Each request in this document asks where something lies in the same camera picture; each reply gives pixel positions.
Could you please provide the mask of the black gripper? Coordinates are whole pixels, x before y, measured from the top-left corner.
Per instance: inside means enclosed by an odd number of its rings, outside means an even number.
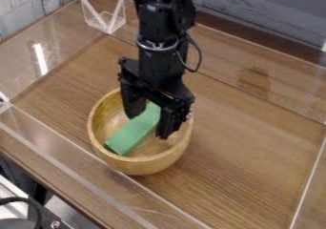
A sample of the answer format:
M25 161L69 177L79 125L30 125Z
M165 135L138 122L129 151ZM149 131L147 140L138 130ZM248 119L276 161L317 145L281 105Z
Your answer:
M196 96L184 83L188 67L189 42L171 44L137 42L139 58L123 57L119 61L122 72L123 110L130 119L147 108L147 100L161 108L161 118L155 135L167 139L189 120Z

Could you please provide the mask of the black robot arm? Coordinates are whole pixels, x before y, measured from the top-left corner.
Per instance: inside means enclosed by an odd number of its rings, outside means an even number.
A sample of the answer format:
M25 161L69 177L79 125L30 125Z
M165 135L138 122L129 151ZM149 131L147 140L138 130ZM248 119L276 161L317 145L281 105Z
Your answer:
M189 48L197 44L189 34L196 25L193 0L134 0L139 18L139 57L119 60L125 113L137 117L153 102L161 116L157 136L166 139L179 130L192 112L196 96L184 83Z

